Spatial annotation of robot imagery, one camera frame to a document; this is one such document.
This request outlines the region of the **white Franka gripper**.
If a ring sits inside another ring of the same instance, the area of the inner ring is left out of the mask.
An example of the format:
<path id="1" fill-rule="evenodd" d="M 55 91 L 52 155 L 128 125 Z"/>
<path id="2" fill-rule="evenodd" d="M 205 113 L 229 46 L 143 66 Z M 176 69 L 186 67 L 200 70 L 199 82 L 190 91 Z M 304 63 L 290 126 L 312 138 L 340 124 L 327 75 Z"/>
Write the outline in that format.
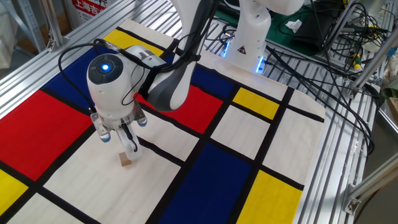
<path id="1" fill-rule="evenodd" d="M 135 161 L 142 156 L 142 148 L 130 124 L 122 124 L 116 130 L 124 152 L 130 161 Z"/>

